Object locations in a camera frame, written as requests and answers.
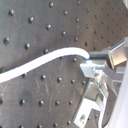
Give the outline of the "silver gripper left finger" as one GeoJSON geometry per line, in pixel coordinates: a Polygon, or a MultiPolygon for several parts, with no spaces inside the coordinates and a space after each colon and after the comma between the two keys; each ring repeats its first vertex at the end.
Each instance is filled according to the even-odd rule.
{"type": "Polygon", "coordinates": [[[107,87],[110,87],[116,93],[114,84],[122,82],[123,74],[112,71],[106,65],[81,63],[80,68],[84,76],[89,79],[89,82],[83,92],[73,122],[79,128],[84,128],[91,110],[94,109],[100,112],[98,128],[102,128],[103,116],[109,96],[107,87]]]}

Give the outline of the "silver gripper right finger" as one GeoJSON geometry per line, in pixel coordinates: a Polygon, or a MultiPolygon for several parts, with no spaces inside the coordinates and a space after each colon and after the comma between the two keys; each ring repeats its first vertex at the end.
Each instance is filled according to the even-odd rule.
{"type": "Polygon", "coordinates": [[[128,37],[125,37],[112,47],[90,52],[90,58],[105,59],[111,68],[125,62],[128,59],[128,37]]]}

